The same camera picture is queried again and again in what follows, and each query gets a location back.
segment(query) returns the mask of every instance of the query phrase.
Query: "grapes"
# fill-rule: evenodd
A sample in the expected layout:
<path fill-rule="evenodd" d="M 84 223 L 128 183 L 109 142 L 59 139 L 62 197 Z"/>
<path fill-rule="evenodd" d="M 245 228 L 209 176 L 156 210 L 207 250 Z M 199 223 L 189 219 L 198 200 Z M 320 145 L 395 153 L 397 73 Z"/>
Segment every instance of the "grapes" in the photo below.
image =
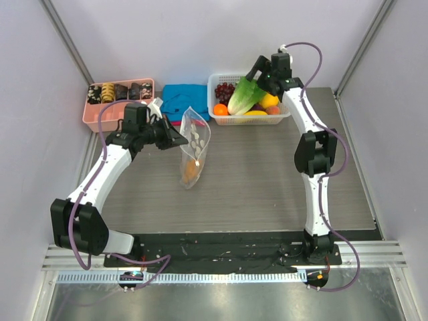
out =
<path fill-rule="evenodd" d="M 214 89 L 215 97 L 219 99 L 220 104 L 224 105 L 229 103 L 230 97 L 232 97 L 234 91 L 235 86 L 233 84 L 228 84 L 227 82 L 218 84 L 216 89 Z"/>

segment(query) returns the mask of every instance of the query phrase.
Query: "blue towel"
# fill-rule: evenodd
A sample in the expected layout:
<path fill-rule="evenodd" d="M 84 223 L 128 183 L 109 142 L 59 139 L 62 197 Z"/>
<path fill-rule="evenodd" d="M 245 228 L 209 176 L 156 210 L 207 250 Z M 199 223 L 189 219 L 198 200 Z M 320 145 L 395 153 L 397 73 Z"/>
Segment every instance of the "blue towel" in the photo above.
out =
<path fill-rule="evenodd" d="M 166 85 L 160 110 L 168 116 L 170 122 L 180 122 L 184 112 L 191 106 L 208 121 L 207 93 L 207 86 L 204 85 Z"/>

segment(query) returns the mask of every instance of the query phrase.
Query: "green vegetable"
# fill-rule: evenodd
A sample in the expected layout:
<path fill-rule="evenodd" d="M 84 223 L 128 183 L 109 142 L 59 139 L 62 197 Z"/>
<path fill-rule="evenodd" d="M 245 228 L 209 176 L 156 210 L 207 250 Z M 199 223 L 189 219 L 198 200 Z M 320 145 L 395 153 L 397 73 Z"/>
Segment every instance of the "green vegetable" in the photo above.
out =
<path fill-rule="evenodd" d="M 242 77 L 230 98 L 227 111 L 230 115 L 244 115 L 265 95 L 266 93 L 259 88 L 255 80 L 249 82 Z"/>

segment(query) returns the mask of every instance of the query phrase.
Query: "pink basket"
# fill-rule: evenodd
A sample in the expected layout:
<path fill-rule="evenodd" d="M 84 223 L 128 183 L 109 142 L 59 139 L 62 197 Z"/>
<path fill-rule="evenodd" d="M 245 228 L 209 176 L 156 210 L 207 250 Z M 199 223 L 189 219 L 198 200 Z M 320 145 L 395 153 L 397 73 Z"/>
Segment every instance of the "pink basket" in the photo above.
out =
<path fill-rule="evenodd" d="M 122 82 L 112 82 L 113 84 L 120 84 L 128 88 L 131 87 L 131 83 L 136 82 L 137 84 L 149 83 L 152 84 L 152 98 L 138 100 L 139 102 L 150 103 L 154 99 L 154 81 L 151 78 L 135 79 L 135 80 L 125 80 Z M 102 86 L 102 82 L 92 85 Z M 123 118 L 125 105 L 128 102 L 122 102 L 113 105 L 107 109 L 101 118 L 101 125 L 103 132 L 111 132 L 116 130 L 118 126 L 118 120 Z M 83 122 L 91 128 L 93 132 L 98 132 L 98 115 L 100 114 L 101 109 L 103 109 L 107 104 L 89 104 L 85 102 L 85 109 L 83 111 Z"/>

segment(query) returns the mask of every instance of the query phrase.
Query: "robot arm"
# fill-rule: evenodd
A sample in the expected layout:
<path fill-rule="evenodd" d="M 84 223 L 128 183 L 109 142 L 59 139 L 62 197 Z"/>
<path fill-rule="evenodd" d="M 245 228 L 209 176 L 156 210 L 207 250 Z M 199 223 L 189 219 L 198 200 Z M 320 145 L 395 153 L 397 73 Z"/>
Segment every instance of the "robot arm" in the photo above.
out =
<path fill-rule="evenodd" d="M 330 172 L 331 166 L 334 164 L 337 138 L 317 126 L 325 127 L 310 105 L 306 93 L 304 92 L 301 97 L 304 86 L 299 78 L 292 77 L 291 62 L 292 57 L 286 52 L 286 49 L 280 48 L 278 53 L 271 56 L 271 60 L 259 56 L 246 78 L 251 81 L 257 72 L 261 72 L 257 79 L 258 86 L 262 90 L 278 96 L 290 109 L 301 134 L 294 155 L 294 164 L 298 172 L 302 174 L 306 191 L 307 213 L 303 252 L 308 259 L 318 259 L 332 253 L 334 249 L 332 234 L 321 218 L 319 203 L 321 197 L 324 217 L 329 222 L 328 178 L 323 178 L 321 191 L 319 180 L 320 177 Z"/>
<path fill-rule="evenodd" d="M 319 127 L 317 127 L 316 125 L 314 125 L 314 122 L 312 122 L 309 118 L 309 116 L 307 115 L 306 111 L 304 110 L 304 107 L 301 103 L 301 98 L 300 98 L 300 92 L 301 92 L 301 88 L 291 88 L 288 91 L 284 92 L 284 95 L 282 96 L 282 102 L 288 106 L 289 110 L 290 110 L 290 114 L 292 115 L 294 122 L 297 124 L 297 127 L 299 129 L 300 135 L 302 135 L 302 138 L 300 140 L 300 145 L 302 146 L 300 147 L 301 149 L 304 148 L 304 146 L 307 146 L 307 148 L 304 148 L 305 151 L 307 150 L 316 150 L 316 141 L 313 139 L 316 139 L 316 135 L 317 134 L 326 134 L 324 133 L 323 130 L 320 130 Z M 304 93 L 304 99 L 306 100 L 306 106 L 309 110 L 309 112 L 311 113 L 311 115 L 315 118 L 315 121 L 318 124 L 321 124 L 323 126 L 324 123 L 319 119 L 319 117 L 316 115 L 314 109 L 312 108 L 311 104 L 309 103 L 307 97 L 306 97 L 306 93 Z M 307 133 L 311 133 L 311 137 L 304 138 L 307 137 L 308 135 L 306 135 Z M 307 140 L 311 140 L 312 138 L 312 143 L 313 146 L 308 146 L 311 144 L 306 143 Z M 326 172 L 322 172 L 322 173 L 305 173 L 305 162 L 306 159 L 302 159 L 304 158 L 304 152 L 302 151 L 303 156 L 298 157 L 298 159 L 296 160 L 296 156 L 295 156 L 295 162 L 299 162 L 300 163 L 300 167 L 298 168 L 299 172 L 302 173 L 302 178 L 303 178 L 303 182 L 305 185 L 305 192 L 306 192 L 306 211 L 307 211 L 307 215 L 306 215 L 306 224 L 305 224 L 305 230 L 306 232 L 308 232 L 309 235 L 317 235 L 317 236 L 321 236 L 321 235 L 328 235 L 330 233 L 330 230 L 327 228 L 327 226 L 325 226 L 321 216 L 320 216 L 320 206 L 319 206 L 319 184 L 318 181 L 320 180 L 320 177 L 325 174 Z M 334 162 L 334 154 L 332 155 L 332 162 L 330 162 L 330 166 L 333 165 Z M 323 204 L 323 208 L 324 208 L 324 214 L 325 217 L 328 220 L 328 197 L 327 197 L 327 186 L 328 186 L 328 177 L 323 179 L 323 189 L 322 189 L 322 204 Z"/>
<path fill-rule="evenodd" d="M 84 187 L 90 183 L 79 201 L 73 222 L 73 238 L 78 251 L 92 255 L 131 253 L 133 257 L 140 257 L 138 253 L 133 253 L 140 250 L 140 243 L 132 235 L 108 229 L 100 214 L 115 182 L 144 145 L 156 144 L 159 149 L 165 150 L 188 143 L 171 126 L 168 118 L 160 113 L 158 107 L 161 104 L 158 98 L 148 106 L 127 104 L 122 130 L 112 132 L 106 139 L 106 158 L 102 153 L 88 176 L 67 199 L 56 199 L 52 203 L 51 220 L 57 246 L 71 249 L 68 223 L 72 208 Z M 157 119 L 148 122 L 150 114 L 155 114 Z"/>

